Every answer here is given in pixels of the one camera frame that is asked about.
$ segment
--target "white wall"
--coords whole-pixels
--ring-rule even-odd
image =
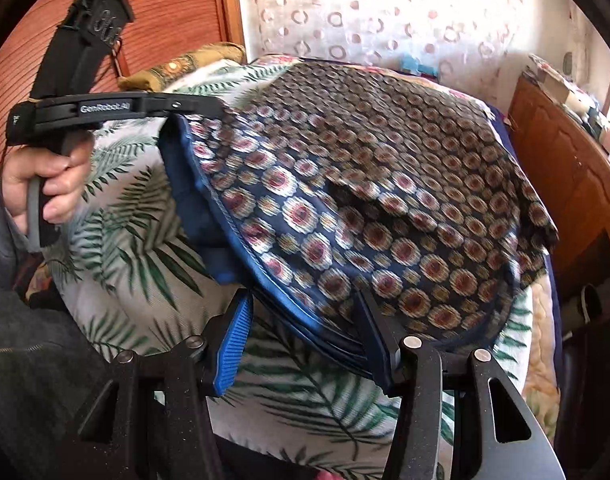
[[[499,75],[498,108],[507,113],[516,82],[525,65],[533,67],[528,54],[536,54],[562,72],[563,57],[570,49],[572,33],[568,0],[524,0],[523,21],[514,37]]]
[[[610,48],[604,42],[598,31],[592,27],[589,81],[583,89],[598,99],[600,105],[605,104],[605,97],[610,86]]]
[[[257,57],[256,48],[252,44],[252,38],[255,38],[258,34],[252,28],[258,22],[258,8],[253,0],[240,0],[240,15],[243,20],[245,50],[247,52],[247,61],[249,62]]]

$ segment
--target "screw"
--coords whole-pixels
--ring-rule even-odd
[[[127,364],[134,358],[134,352],[131,350],[123,350],[116,356],[116,360],[120,364]]]
[[[407,348],[420,348],[422,346],[422,341],[419,337],[415,335],[408,335],[403,339],[403,345]]]
[[[191,335],[185,339],[187,348],[200,348],[205,344],[205,340],[200,335]]]
[[[474,357],[482,363],[488,363],[492,360],[492,355],[484,348],[479,348],[474,352]]]

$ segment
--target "controller handle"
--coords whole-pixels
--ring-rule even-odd
[[[51,136],[49,146],[45,143],[31,145],[47,148],[57,155],[69,156],[78,143],[88,135],[86,131],[75,130]],[[47,222],[42,216],[45,204],[52,198],[42,192],[46,180],[42,176],[34,176],[27,189],[27,240],[28,250],[31,253],[49,247],[60,237],[60,226]]]

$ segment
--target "navy blue fabric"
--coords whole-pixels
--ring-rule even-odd
[[[518,160],[518,156],[516,155],[516,151],[512,146],[507,129],[504,127],[504,123],[502,122],[504,120],[504,115],[498,108],[495,108],[489,104],[487,106],[489,106],[489,109],[494,114],[492,125],[494,126],[496,132],[498,132],[502,145],[514,156],[516,160]],[[560,382],[561,373],[563,371],[563,333],[562,322],[560,320],[560,302],[558,301],[558,292],[556,290],[556,282],[554,281],[554,268],[551,264],[551,258],[549,256],[545,257],[545,266],[547,267],[547,274],[549,275],[549,283],[551,283],[552,312],[554,315],[554,341],[556,345],[554,348],[554,368],[556,370],[556,378],[558,379],[558,382]]]
[[[247,284],[251,276],[231,249],[223,230],[211,214],[210,205],[198,191],[178,134],[180,117],[165,121],[158,147],[176,201],[182,227],[208,273],[221,285]]]
[[[218,218],[223,222],[227,219],[218,209],[215,200],[207,200],[204,194],[209,194],[210,191],[203,182],[203,177],[195,166],[192,167],[187,162],[193,157],[188,136],[183,134],[188,127],[184,116],[171,116],[160,131],[158,147],[182,226],[208,272],[219,283],[242,283],[248,286],[256,296],[262,298],[264,306],[288,327],[312,342],[332,360],[368,376],[360,343],[344,333],[334,332],[297,306],[271,276],[263,272],[256,262],[250,261],[251,256],[243,247],[240,234],[234,227],[227,235],[220,227],[217,230],[214,228],[219,225]],[[219,243],[217,247],[213,247],[213,241],[210,244],[204,238],[210,234]],[[247,263],[247,268],[255,271],[253,275],[243,267],[242,261]]]

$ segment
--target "curtain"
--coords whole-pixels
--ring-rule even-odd
[[[290,54],[398,68],[403,55],[441,83],[495,102],[523,0],[247,0],[251,56]]]

